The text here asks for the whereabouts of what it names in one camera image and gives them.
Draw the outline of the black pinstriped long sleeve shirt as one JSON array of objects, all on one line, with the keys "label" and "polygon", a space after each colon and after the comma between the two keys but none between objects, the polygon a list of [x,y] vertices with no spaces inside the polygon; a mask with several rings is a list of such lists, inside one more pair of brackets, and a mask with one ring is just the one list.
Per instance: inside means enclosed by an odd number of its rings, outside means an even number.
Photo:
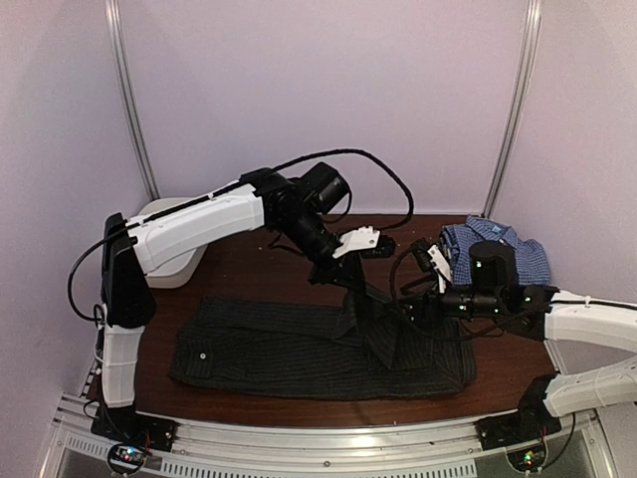
[{"label": "black pinstriped long sleeve shirt", "polygon": [[477,377],[472,346],[450,321],[431,339],[375,308],[204,298],[178,331],[169,369],[189,385],[320,400],[456,394]]}]

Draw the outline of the blue checked shirt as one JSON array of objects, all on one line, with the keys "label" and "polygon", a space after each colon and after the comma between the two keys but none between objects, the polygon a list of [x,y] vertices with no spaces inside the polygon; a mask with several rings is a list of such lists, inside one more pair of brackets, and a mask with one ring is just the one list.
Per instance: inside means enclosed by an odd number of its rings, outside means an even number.
[{"label": "blue checked shirt", "polygon": [[470,250],[482,243],[514,258],[520,285],[550,284],[551,274],[543,246],[534,239],[521,239],[513,226],[480,216],[468,216],[462,224],[444,226],[441,241],[451,266],[454,285],[472,284]]}]

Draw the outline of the white plastic basin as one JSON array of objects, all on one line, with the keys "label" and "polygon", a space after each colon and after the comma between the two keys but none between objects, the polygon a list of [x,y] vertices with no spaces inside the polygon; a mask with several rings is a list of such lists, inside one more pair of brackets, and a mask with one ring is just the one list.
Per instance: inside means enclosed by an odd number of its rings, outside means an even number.
[{"label": "white plastic basin", "polygon": [[[138,215],[149,215],[186,201],[186,197],[156,199],[141,208]],[[195,273],[206,250],[206,246],[201,246],[166,262],[154,272],[148,273],[146,275],[146,282],[149,288],[178,289],[186,285]]]}]

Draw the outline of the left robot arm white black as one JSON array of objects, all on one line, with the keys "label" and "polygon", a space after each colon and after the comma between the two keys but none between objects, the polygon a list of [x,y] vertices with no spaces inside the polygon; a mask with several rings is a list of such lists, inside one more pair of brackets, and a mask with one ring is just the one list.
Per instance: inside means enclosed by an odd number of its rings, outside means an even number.
[{"label": "left robot arm white black", "polygon": [[156,312],[148,274],[220,239],[266,227],[287,236],[332,282],[348,287],[347,260],[375,247],[380,233],[370,226],[340,236],[326,229],[321,215],[346,192],[344,179],[321,162],[300,178],[288,179],[263,168],[155,213],[131,219],[111,216],[106,222],[101,292],[106,308],[106,428],[122,442],[136,440],[143,431],[141,417],[128,407],[135,402],[139,342]]}]

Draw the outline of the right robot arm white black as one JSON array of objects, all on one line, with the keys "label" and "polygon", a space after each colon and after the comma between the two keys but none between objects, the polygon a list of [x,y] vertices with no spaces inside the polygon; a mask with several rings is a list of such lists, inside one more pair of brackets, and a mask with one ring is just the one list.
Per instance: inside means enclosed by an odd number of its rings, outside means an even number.
[{"label": "right robot arm white black", "polygon": [[[453,283],[450,264],[436,245],[419,240],[404,253],[414,256],[425,276],[437,283],[422,295],[392,299],[409,323],[416,321],[412,311],[418,309],[433,324],[490,319],[496,329],[537,342],[573,341],[636,352],[635,305],[523,285],[515,250],[507,244],[482,241],[470,247],[468,286]],[[556,372],[532,381],[510,429],[528,440],[549,419],[635,399],[635,357],[575,374]]]}]

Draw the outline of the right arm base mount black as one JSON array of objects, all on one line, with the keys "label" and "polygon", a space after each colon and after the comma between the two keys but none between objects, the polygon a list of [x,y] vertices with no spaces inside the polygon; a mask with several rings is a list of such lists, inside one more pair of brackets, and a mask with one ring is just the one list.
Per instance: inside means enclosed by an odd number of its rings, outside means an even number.
[{"label": "right arm base mount black", "polygon": [[515,411],[487,416],[475,426],[484,451],[541,440],[562,429],[560,419],[547,411],[542,399],[530,395],[521,399]]}]

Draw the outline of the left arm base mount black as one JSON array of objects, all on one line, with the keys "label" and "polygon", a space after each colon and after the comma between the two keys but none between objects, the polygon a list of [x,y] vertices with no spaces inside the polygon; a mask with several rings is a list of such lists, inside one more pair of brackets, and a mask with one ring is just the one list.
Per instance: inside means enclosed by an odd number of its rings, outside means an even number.
[{"label": "left arm base mount black", "polygon": [[90,404],[98,407],[92,418],[92,434],[144,450],[172,450],[177,428],[174,420],[139,413],[135,404],[111,407],[97,399]]}]

